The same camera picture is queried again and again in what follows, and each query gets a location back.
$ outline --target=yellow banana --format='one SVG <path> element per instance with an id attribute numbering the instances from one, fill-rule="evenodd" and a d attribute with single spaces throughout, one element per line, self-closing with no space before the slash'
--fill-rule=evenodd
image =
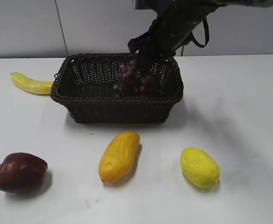
<path id="1" fill-rule="evenodd" d="M 14 84 L 20 89 L 37 95 L 50 95 L 53 82 L 37 81 L 19 72 L 11 73 Z"/>

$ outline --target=red apple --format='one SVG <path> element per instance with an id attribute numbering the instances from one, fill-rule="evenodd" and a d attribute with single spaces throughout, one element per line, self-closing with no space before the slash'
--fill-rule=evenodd
<path id="1" fill-rule="evenodd" d="M 28 153 L 8 155 L 0 165 L 0 190 L 25 192 L 40 188 L 47 171 L 47 162 Z"/>

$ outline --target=lemon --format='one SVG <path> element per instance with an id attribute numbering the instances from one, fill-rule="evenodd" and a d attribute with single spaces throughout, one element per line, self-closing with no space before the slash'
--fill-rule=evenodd
<path id="1" fill-rule="evenodd" d="M 217 185 L 220 169 L 217 163 L 199 148 L 186 148 L 181 154 L 182 172 L 199 188 L 210 188 Z"/>

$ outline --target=white wall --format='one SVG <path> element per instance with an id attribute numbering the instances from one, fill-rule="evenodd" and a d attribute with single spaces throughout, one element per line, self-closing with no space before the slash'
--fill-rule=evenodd
<path id="1" fill-rule="evenodd" d="M 54 0 L 0 0 L 0 57 L 64 57 Z"/>
<path id="2" fill-rule="evenodd" d="M 155 13 L 135 11 L 133 0 L 57 0 L 69 54 L 127 52 Z M 210 43 L 185 55 L 273 54 L 273 7 L 220 8 L 208 17 Z M 203 28 L 195 30 L 203 40 Z M 55 0 L 0 0 L 0 57 L 65 57 Z"/>

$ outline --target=table surface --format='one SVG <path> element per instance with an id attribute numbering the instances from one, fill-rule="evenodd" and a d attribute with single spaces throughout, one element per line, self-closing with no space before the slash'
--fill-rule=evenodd
<path id="1" fill-rule="evenodd" d="M 0 191 L 0 224 L 273 223 L 273 55 L 176 58 L 184 98 L 163 124 L 76 124 L 48 96 L 15 87 L 13 71 L 53 80 L 62 58 L 0 59 L 0 161 L 14 152 L 45 159 L 43 188 Z M 120 132 L 141 136 L 137 168 L 104 186 L 98 164 Z M 180 155 L 200 147 L 221 169 L 202 190 Z"/>

